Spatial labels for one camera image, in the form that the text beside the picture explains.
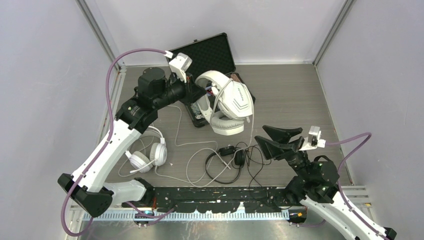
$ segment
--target purple cable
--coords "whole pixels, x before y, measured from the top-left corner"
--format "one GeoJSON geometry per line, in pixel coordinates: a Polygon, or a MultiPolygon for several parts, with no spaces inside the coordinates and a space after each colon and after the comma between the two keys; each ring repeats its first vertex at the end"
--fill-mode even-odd
{"type": "MultiPolygon", "coordinates": [[[[351,142],[353,140],[356,140],[358,138],[361,137],[365,137],[367,136],[357,147],[355,147],[351,152],[349,152],[349,154],[347,154],[343,160],[341,161],[340,165],[337,168],[337,173],[340,175],[343,166],[346,163],[346,160],[352,155],[354,154],[358,149],[360,149],[372,136],[371,132],[364,132],[362,134],[359,134],[357,136],[351,137],[349,139],[343,140],[343,141],[339,141],[339,142],[333,142],[333,143],[326,143],[326,146],[336,146],[336,145],[341,145],[341,144],[345,144],[348,142],[351,142]]],[[[346,204],[346,206],[352,211],[352,213],[358,217],[359,220],[361,220],[361,222],[363,222],[369,229],[371,229],[375,234],[379,235],[380,237],[382,237],[385,240],[390,240],[387,237],[380,235],[379,231],[377,229],[375,229],[373,226],[371,226],[367,221],[365,221],[365,219],[363,217],[361,217],[361,215],[359,215],[355,210],[352,210],[352,206],[349,204],[348,199],[346,198],[345,194],[343,193],[343,189],[342,189],[342,184],[340,183],[340,179],[337,181],[338,184],[338,191],[340,192],[341,198],[343,199],[344,203],[346,204]]]]}
{"type": "Polygon", "coordinates": [[[112,70],[114,69],[115,64],[121,58],[123,58],[124,56],[127,56],[129,54],[138,53],[138,52],[156,52],[156,53],[160,53],[160,54],[164,54],[164,55],[166,54],[165,51],[158,50],[158,49],[153,49],[153,48],[138,48],[138,49],[134,49],[134,50],[131,50],[131,51],[127,51],[127,52],[122,53],[121,55],[119,55],[110,64],[109,69],[107,70],[107,75],[106,75],[106,104],[107,104],[107,112],[108,112],[109,121],[110,121],[109,135],[107,136],[106,142],[100,148],[100,150],[98,151],[98,153],[94,156],[94,158],[90,161],[90,163],[82,171],[81,175],[76,179],[76,181],[70,187],[68,193],[66,194],[65,200],[63,201],[63,205],[62,205],[61,212],[60,212],[60,222],[62,224],[62,228],[66,232],[66,234],[68,234],[71,237],[78,237],[78,236],[81,236],[84,233],[86,233],[86,231],[89,229],[91,223],[93,222],[93,218],[90,218],[90,221],[88,222],[88,224],[87,224],[87,226],[85,227],[84,230],[82,230],[81,232],[78,232],[78,233],[71,232],[69,230],[69,228],[67,227],[67,225],[66,225],[65,211],[66,211],[66,206],[68,204],[68,201],[69,201],[69,198],[71,197],[72,192],[77,187],[78,183],[81,181],[81,179],[83,178],[83,176],[89,171],[89,169],[91,168],[91,166],[96,162],[96,160],[103,153],[103,151],[105,150],[105,148],[108,146],[109,141],[111,140],[112,135],[114,133],[114,115],[113,115],[113,112],[112,112],[111,97],[110,97],[110,93],[109,93],[109,79],[111,78],[112,70]]]}

